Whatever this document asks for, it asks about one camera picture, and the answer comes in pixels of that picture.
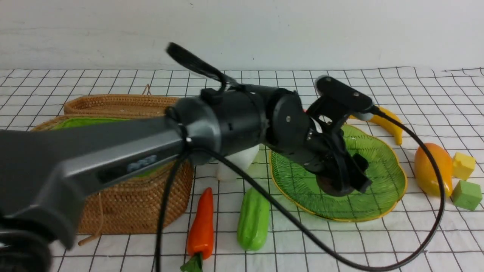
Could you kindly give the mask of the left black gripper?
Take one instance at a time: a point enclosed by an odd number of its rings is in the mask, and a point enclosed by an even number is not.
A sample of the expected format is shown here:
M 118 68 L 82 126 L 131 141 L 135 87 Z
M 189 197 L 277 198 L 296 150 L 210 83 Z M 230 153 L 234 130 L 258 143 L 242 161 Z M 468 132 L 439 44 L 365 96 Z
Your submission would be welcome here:
M 343 179 L 343 195 L 365 193 L 372 181 L 369 162 L 351 155 L 343 141 L 342 125 L 350 110 L 330 95 L 322 95 L 304 111 L 295 91 L 265 91 L 268 129 L 265 145 L 313 174 Z

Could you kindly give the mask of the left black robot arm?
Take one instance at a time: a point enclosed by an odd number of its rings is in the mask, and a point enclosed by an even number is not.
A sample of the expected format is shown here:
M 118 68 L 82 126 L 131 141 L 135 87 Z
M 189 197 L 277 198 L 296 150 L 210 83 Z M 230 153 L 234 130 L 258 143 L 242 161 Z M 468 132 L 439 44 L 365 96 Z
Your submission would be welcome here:
M 176 43 L 168 55 L 221 83 L 178 100 L 161 117 L 61 130 L 1 131 L 1 271 L 47 272 L 49 244 L 72 248 L 88 196 L 178 158 L 202 165 L 264 144 L 323 181 L 332 196 L 364 192 L 367 163 L 342 126 L 371 117 L 371 98 L 320 76 L 306 111 L 297 92 L 242 84 Z

